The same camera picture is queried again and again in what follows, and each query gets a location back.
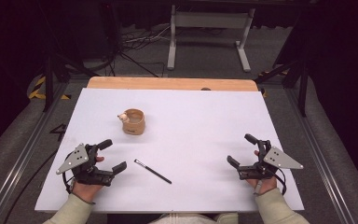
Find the sleeve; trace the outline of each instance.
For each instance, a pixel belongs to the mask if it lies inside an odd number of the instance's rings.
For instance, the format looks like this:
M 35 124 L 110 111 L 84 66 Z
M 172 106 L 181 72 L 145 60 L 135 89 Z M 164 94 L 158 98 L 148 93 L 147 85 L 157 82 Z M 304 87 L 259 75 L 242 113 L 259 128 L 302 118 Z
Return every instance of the sleeve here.
M 70 194 L 60 210 L 44 224 L 80 224 L 89 219 L 93 203 L 86 203 L 75 194 Z
M 279 189 L 273 189 L 255 198 L 265 224 L 309 223 L 286 203 Z

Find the wooden cup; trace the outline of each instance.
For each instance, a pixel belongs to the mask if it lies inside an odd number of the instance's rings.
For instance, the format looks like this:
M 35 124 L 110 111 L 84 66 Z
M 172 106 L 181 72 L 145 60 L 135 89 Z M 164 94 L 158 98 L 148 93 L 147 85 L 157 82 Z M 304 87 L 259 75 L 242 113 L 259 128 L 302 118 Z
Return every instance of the wooden cup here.
M 118 118 L 123 122 L 123 131 L 127 134 L 140 135 L 145 130 L 145 115 L 139 109 L 128 109 Z

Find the hand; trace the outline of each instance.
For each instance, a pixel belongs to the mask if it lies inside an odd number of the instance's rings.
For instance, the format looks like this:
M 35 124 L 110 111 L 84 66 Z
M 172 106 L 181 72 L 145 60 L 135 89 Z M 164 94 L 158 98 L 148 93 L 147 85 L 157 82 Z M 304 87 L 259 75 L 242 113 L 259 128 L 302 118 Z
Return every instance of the hand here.
M 104 157 L 96 157 L 97 162 L 103 161 Z M 72 192 L 87 203 L 92 203 L 95 195 L 102 189 L 102 185 L 85 185 L 80 184 L 77 181 L 74 183 Z
M 257 186 L 258 179 L 246 179 L 246 181 L 255 189 Z M 258 194 L 264 194 L 269 190 L 277 188 L 277 179 L 273 176 L 270 179 L 263 179 L 263 184 L 261 185 L 260 191 Z

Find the metal rail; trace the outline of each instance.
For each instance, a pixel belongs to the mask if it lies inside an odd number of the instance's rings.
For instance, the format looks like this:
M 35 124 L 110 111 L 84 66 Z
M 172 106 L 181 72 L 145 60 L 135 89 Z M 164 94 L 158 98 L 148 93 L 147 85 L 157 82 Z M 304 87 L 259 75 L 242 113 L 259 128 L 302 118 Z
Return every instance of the metal rail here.
M 48 111 L 44 112 L 42 116 L 39 118 L 39 121 L 36 123 L 36 126 L 28 139 L 27 143 L 25 144 L 22 152 L 17 159 L 16 163 L 14 164 L 13 168 L 9 172 L 7 179 L 0 189 L 0 215 L 7 204 L 8 199 L 10 198 L 11 194 L 13 193 L 14 188 L 16 188 L 17 184 L 20 181 L 21 175 L 25 170 L 25 167 L 28 164 L 28 161 L 31 159 L 32 154 L 34 153 L 35 145 L 37 144 L 40 135 L 45 128 L 48 119 L 50 118 L 52 112 L 55 109 L 55 106 L 59 102 L 61 96 L 63 95 L 67 83 L 59 83 L 57 84 L 57 90 L 54 94 L 54 101 Z
M 319 147 L 318 142 L 313 135 L 312 129 L 310 128 L 310 124 L 308 123 L 307 118 L 302 117 L 300 111 L 297 108 L 297 98 L 295 91 L 291 89 L 286 89 L 285 91 L 289 98 L 291 107 L 296 113 L 296 118 L 300 122 L 302 129 L 304 130 L 310 143 L 310 154 L 312 155 L 312 158 L 316 163 L 316 166 L 322 177 L 327 192 L 330 195 L 331 201 L 336 208 L 341 223 L 355 223 L 351 215 L 351 211 L 345 203 L 342 193 L 339 190 L 337 181 L 331 173 L 330 168 L 328 167 L 327 162 L 324 159 L 324 154 L 322 153 L 321 148 Z

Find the white table surface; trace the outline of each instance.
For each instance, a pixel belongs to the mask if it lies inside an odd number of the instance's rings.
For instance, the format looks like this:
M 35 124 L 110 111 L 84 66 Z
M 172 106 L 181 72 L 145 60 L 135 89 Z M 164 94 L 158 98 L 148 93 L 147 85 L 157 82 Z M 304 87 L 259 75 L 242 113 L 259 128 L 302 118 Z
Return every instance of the white table surface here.
M 121 129 L 117 115 L 129 108 L 145 113 L 142 135 L 128 135 Z M 94 212 L 256 211 L 254 190 L 239 180 L 227 162 L 227 155 L 241 165 L 257 161 L 257 146 L 244 138 L 246 133 L 282 148 L 258 91 L 83 89 L 35 210 L 56 212 L 65 203 L 67 192 L 55 172 L 68 153 L 80 143 L 93 145 L 112 139 L 111 147 L 99 151 L 105 160 L 97 167 L 111 171 L 123 161 L 128 167 L 116 175 L 111 187 L 99 192 Z M 172 184 L 133 162 L 135 159 Z M 283 171 L 285 200 L 292 209 L 303 210 L 292 173 Z

